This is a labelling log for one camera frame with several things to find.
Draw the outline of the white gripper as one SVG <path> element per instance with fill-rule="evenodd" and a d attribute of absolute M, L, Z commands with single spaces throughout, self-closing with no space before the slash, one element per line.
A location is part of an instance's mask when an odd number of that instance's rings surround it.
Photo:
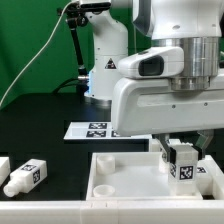
<path fill-rule="evenodd" d="M 121 136 L 158 134 L 162 158 L 172 164 L 176 151 L 165 133 L 198 131 L 195 148 L 202 160 L 214 137 L 208 129 L 224 128 L 224 75 L 202 91 L 172 91 L 167 79 L 122 78 L 114 88 L 111 122 Z"/>

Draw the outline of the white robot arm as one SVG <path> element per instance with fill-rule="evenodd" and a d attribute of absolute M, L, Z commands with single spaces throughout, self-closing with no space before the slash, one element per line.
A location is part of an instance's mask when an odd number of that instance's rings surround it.
<path fill-rule="evenodd" d="M 132 0 L 151 47 L 119 61 L 113 129 L 122 136 L 224 128 L 224 0 Z"/>

